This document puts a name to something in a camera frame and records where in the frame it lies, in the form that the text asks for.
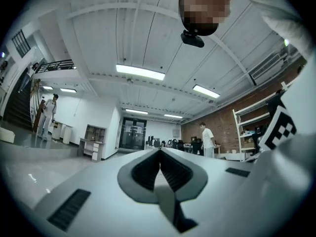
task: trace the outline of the gray floor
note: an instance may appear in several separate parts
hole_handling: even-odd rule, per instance
[[[16,158],[1,162],[2,177],[12,196],[30,208],[34,208],[46,194],[79,171],[94,164],[102,164],[102,162],[94,163],[87,157],[51,159],[49,158],[51,154],[56,155],[58,152],[65,152],[65,149],[74,147],[60,142],[44,142],[32,132],[6,122],[0,122],[0,126],[15,133],[14,144],[19,146]],[[23,147],[36,149],[23,150]],[[36,150],[39,150],[40,154],[36,155],[37,159],[33,159],[32,154],[35,155]],[[111,159],[125,156],[126,153],[126,151],[118,151]],[[157,175],[155,185],[167,185],[161,172]]]
[[[116,153],[111,158],[124,155]],[[36,162],[5,162],[2,164],[2,176],[13,197],[33,209],[59,184],[94,164],[102,164],[102,162],[94,163],[87,157]],[[155,182],[155,186],[159,185],[167,185],[161,171]]]
[[[63,144],[61,141],[51,140],[51,135],[48,135],[48,141],[43,141],[35,133],[4,121],[0,121],[0,127],[14,132],[14,144],[18,146],[43,149],[69,149],[78,147],[72,144]]]

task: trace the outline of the glass door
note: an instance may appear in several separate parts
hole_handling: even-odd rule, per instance
[[[119,147],[143,150],[145,146],[146,120],[124,118]]]

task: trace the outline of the ceiling light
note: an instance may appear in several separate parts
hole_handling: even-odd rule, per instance
[[[203,88],[203,87],[201,87],[201,86],[198,86],[198,85],[195,85],[195,86],[193,87],[193,90],[198,91],[198,92],[201,92],[201,93],[203,93],[203,94],[205,94],[205,95],[208,95],[208,96],[211,96],[211,97],[214,97],[214,98],[219,98],[219,97],[220,97],[219,94],[217,94],[217,93],[215,93],[215,92],[213,92],[213,91],[210,91],[210,90],[208,90],[208,89],[206,89],[206,88]]]
[[[169,115],[169,114],[165,114],[166,117],[172,117],[172,118],[177,118],[177,119],[182,119],[183,117],[181,116],[175,116],[175,115]]]
[[[284,45],[285,45],[285,46],[288,46],[289,44],[290,44],[290,41],[288,41],[288,39],[285,39],[285,40],[284,40]]]
[[[148,114],[148,112],[136,111],[136,110],[131,110],[131,109],[126,109],[126,111],[131,112],[131,113]]]
[[[43,86],[44,89],[53,89],[51,86]]]
[[[142,77],[150,77],[157,80],[163,80],[165,76],[165,74],[163,73],[151,71],[148,69],[141,69],[141,68],[135,68],[131,66],[118,65],[118,64],[117,64],[117,72],[133,74],[133,75],[138,75]]]
[[[64,92],[71,92],[71,93],[76,93],[77,91],[75,89],[63,89],[63,88],[60,88],[61,91],[64,91]]]

